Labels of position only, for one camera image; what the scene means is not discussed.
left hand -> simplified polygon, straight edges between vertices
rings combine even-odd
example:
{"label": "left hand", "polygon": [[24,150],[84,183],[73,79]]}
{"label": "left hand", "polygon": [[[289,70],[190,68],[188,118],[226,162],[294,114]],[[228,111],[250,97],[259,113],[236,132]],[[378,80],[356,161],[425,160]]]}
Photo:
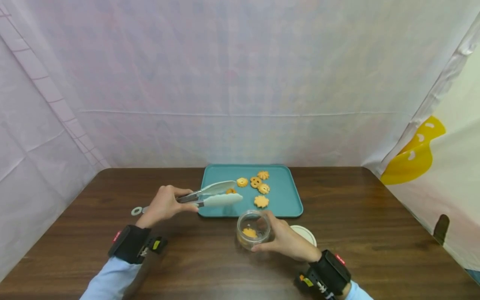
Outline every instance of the left hand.
{"label": "left hand", "polygon": [[136,226],[140,228],[151,228],[161,220],[170,219],[182,211],[197,213],[198,207],[195,204],[181,204],[177,202],[177,196],[192,193],[192,190],[179,189],[172,185],[161,186],[153,198],[145,213],[138,219]]}

right hand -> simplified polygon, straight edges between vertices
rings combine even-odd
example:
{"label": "right hand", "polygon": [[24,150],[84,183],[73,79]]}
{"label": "right hand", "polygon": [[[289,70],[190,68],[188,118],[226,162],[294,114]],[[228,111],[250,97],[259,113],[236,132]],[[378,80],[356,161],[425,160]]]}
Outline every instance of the right hand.
{"label": "right hand", "polygon": [[285,220],[277,219],[269,210],[264,211],[275,234],[275,239],[268,243],[258,244],[252,252],[278,252],[298,261],[308,263],[317,262],[322,257],[322,252],[293,231]]}

wrist strap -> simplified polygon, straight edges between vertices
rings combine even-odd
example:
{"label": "wrist strap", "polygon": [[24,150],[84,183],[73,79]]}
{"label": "wrist strap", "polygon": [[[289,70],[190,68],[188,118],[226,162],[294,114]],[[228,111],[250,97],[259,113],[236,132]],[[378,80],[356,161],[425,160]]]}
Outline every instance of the wrist strap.
{"label": "wrist strap", "polygon": [[327,289],[337,296],[343,294],[343,289],[351,280],[351,274],[345,267],[345,262],[329,250],[322,251],[320,260],[311,263],[310,267],[318,274]]}
{"label": "wrist strap", "polygon": [[127,225],[113,239],[113,245],[108,251],[108,256],[118,257],[129,264],[141,264],[146,255],[145,242],[150,231],[149,228]]}

hand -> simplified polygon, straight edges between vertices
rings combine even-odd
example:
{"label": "hand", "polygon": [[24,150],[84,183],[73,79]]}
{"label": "hand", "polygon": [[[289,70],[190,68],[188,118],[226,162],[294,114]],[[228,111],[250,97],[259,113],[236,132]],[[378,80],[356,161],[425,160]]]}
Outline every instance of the hand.
{"label": "hand", "polygon": [[179,189],[172,185],[161,186],[153,198],[145,213],[138,219],[136,226],[140,228],[151,228],[161,220],[170,219],[182,211],[197,213],[198,207],[195,204],[181,204],[175,199],[176,196],[183,196],[192,193],[192,190]]}
{"label": "hand", "polygon": [[271,211],[267,210],[264,213],[270,222],[275,239],[268,243],[255,245],[252,252],[278,252],[309,263],[320,260],[322,252],[317,247],[293,231],[286,221],[277,219]]}

round cookie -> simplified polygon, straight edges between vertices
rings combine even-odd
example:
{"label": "round cookie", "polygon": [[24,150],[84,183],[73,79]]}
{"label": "round cookie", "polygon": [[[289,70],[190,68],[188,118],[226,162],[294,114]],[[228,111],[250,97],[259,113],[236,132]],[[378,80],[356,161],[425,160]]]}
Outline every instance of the round cookie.
{"label": "round cookie", "polygon": [[244,177],[238,178],[237,179],[237,185],[241,188],[244,188],[248,185],[248,180]]}
{"label": "round cookie", "polygon": [[264,195],[268,194],[270,192],[270,186],[266,183],[262,183],[258,186],[258,191]]}

